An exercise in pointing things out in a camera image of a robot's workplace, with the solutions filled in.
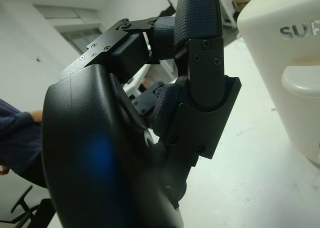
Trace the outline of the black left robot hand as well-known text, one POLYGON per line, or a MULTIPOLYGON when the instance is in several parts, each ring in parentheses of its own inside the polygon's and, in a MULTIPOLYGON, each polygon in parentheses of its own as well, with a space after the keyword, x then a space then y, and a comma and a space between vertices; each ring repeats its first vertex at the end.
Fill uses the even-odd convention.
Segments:
POLYGON ((65 228, 181 228, 179 201, 211 159, 241 88, 224 71, 219 0, 122 19, 51 85, 42 163, 65 228))

